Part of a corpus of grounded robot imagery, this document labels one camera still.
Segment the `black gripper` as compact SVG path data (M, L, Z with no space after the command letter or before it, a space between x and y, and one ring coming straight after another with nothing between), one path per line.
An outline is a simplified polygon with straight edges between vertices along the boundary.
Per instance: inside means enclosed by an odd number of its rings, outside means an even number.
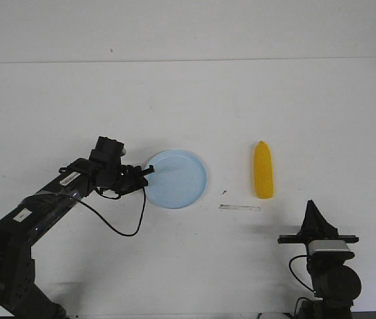
M310 237L314 232L314 220L317 236L324 239L303 238ZM300 232L303 237L297 235L280 235L277 243L287 245L303 244L306 247L306 255L309 263L317 265L342 265L345 261L355 257L348 244L358 243L359 237L355 235L338 236L337 228L326 221L311 199L307 202Z
M90 153L90 161L96 166L93 184L98 195L113 191L117 196L124 196L148 186L148 180L141 175L154 173L154 166L123 165L122 156L125 154L123 143L103 136L98 138Z

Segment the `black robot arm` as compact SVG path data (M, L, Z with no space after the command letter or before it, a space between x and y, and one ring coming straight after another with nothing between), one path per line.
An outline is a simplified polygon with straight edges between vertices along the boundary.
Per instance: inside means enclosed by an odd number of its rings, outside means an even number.
M66 318L65 309L35 284L33 245L92 192L115 199L144 190L154 167L124 165L124 144L99 137L89 158L78 158L0 219L0 306L14 318Z
M300 284L314 299L299 297L293 318L352 318L353 301L361 293L359 275L345 261L355 257L349 244L357 243L355 235L340 235L336 227L326 221L313 200L308 200L304 220L295 235L280 235L279 244L302 244L306 253L291 258L289 271L299 279L292 268L296 259L305 258L306 270L312 285Z

